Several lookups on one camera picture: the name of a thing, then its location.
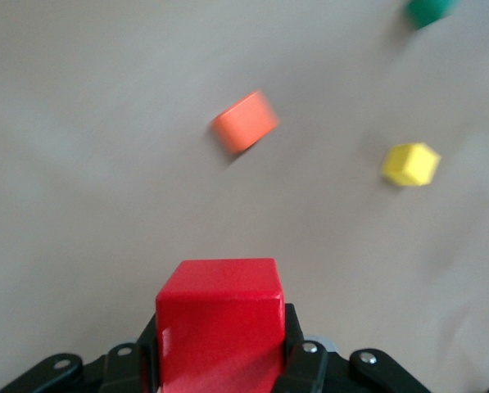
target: red cube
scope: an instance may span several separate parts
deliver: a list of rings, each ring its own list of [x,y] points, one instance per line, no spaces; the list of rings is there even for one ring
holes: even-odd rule
[[[283,369],[273,259],[185,260],[156,297],[162,393],[269,393]]]

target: gray tabletop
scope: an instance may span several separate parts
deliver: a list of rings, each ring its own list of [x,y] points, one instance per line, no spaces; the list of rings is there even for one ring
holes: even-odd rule
[[[0,1],[0,386],[134,339],[181,260],[271,256],[305,332],[489,386],[489,0]],[[241,156],[210,121],[261,89]],[[433,183],[380,179],[426,142]]]

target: teal block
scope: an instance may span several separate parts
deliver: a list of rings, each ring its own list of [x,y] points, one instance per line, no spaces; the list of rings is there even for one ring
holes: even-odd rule
[[[412,0],[406,6],[406,14],[421,29],[446,16],[455,0]]]

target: metal bolt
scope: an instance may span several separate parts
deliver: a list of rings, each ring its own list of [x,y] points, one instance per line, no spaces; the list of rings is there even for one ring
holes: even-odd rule
[[[304,344],[302,344],[302,349],[309,354],[314,354],[319,350],[319,348],[317,348],[317,346],[313,342],[305,342]]]
[[[374,354],[370,354],[369,352],[361,352],[360,355],[360,360],[367,364],[376,364],[377,363],[377,358],[375,357]]]

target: yellow block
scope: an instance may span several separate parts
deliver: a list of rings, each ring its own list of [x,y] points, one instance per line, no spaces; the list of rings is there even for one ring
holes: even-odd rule
[[[392,147],[381,174],[397,186],[423,186],[432,182],[439,156],[425,143],[408,143]]]

